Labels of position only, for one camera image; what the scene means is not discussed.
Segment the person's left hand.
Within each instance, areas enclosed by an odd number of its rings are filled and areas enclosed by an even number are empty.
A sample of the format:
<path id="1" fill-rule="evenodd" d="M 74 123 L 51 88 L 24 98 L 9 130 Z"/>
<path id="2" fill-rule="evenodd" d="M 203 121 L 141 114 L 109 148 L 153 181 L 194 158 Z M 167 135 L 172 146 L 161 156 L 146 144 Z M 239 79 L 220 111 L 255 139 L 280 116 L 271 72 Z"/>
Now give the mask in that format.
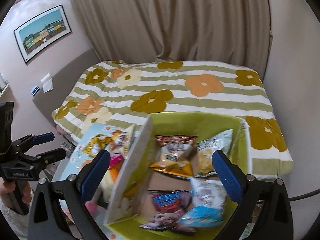
<path id="1" fill-rule="evenodd" d="M 9 194 L 13 193 L 15 190 L 14 182 L 6 182 L 1 178 L 0 192 L 1 192 L 1 200 L 9 208 L 13 208 L 12 201 L 10 200 Z M 25 204 L 29 204 L 32 200 L 32 190 L 27 182 L 22 193 L 22 202 Z"/>

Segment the white fuzzy sleeve forearm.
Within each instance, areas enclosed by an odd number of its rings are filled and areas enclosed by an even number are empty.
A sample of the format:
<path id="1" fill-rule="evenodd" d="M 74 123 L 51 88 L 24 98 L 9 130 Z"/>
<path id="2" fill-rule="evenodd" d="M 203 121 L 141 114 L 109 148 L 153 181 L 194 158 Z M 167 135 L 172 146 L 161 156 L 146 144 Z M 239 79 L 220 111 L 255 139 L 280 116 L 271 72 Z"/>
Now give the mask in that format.
<path id="1" fill-rule="evenodd" d="M 20 215 L 8 208 L 1 200 L 1 212 L 19 239 L 28 239 L 29 215 Z"/>

